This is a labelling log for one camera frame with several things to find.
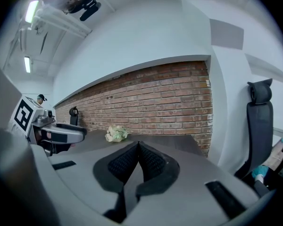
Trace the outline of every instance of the white flowers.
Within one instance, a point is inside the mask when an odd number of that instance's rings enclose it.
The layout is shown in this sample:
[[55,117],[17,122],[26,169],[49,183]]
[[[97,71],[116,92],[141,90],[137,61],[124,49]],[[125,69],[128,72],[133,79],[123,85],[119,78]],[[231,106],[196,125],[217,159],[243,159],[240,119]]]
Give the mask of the white flowers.
[[109,126],[105,138],[108,142],[120,142],[127,138],[128,132],[121,126]]

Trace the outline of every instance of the ceiling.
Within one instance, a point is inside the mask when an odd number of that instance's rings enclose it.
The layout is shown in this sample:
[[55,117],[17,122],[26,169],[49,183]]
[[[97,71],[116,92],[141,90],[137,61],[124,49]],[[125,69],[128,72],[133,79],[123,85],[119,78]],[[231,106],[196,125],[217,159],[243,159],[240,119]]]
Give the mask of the ceiling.
[[[89,17],[86,21],[82,22],[84,25],[88,26],[90,29],[94,29],[101,22],[103,22],[108,15],[114,13],[115,11],[128,6],[139,0],[96,0],[101,3],[101,8]],[[222,0],[238,6],[256,19],[260,20],[262,23],[266,24],[269,29],[281,38],[281,33],[277,30],[278,28],[274,23],[270,23],[270,18],[268,15],[262,13],[262,7],[255,0]],[[27,0],[21,1],[16,5],[16,12],[11,13],[11,18],[8,19],[8,25],[5,25],[5,33],[1,33],[1,45],[0,45],[0,65],[4,61],[4,57],[8,53],[10,48],[10,41],[13,40],[15,33],[18,29],[19,18],[21,14],[26,12]],[[83,12],[77,12],[75,14],[68,14],[68,16],[73,16],[79,20],[80,15]],[[70,33],[65,33],[63,36],[55,54],[52,58],[53,45],[57,43],[60,36],[63,35],[63,31],[52,25],[49,26],[49,33],[46,38],[44,49],[41,55],[35,55],[33,57],[33,63],[31,65],[31,73],[27,74],[25,72],[24,66],[24,54],[17,46],[13,52],[9,65],[4,69],[10,77],[17,75],[18,77],[23,76],[23,78],[34,77],[51,77],[58,73],[61,64],[68,58],[68,55],[72,53],[73,50],[77,49],[83,39],[76,37]]]

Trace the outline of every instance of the ceiling light fixture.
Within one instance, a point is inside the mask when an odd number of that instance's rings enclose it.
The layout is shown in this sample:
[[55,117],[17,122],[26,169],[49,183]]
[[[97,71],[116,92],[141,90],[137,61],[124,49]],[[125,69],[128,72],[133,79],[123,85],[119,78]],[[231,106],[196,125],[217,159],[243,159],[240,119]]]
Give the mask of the ceiling light fixture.
[[33,15],[34,12],[36,11],[37,5],[38,5],[38,0],[35,1],[31,1],[28,5],[28,9],[26,12],[26,16],[25,16],[25,21],[28,23],[31,23],[33,20]]
[[25,56],[24,57],[24,63],[25,63],[25,69],[27,73],[30,73],[30,61],[29,57]]

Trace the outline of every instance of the black slot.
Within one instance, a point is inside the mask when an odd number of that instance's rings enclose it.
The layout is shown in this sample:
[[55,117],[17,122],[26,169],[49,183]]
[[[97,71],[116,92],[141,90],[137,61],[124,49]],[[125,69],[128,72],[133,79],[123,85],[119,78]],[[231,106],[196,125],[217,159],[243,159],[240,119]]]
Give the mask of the black slot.
[[209,182],[206,186],[230,219],[245,211],[242,204],[220,182]]
[[54,170],[59,170],[59,169],[71,167],[71,166],[74,166],[74,165],[76,165],[76,163],[74,161],[66,161],[66,162],[62,162],[62,163],[58,163],[58,164],[53,164],[52,167],[54,168]]

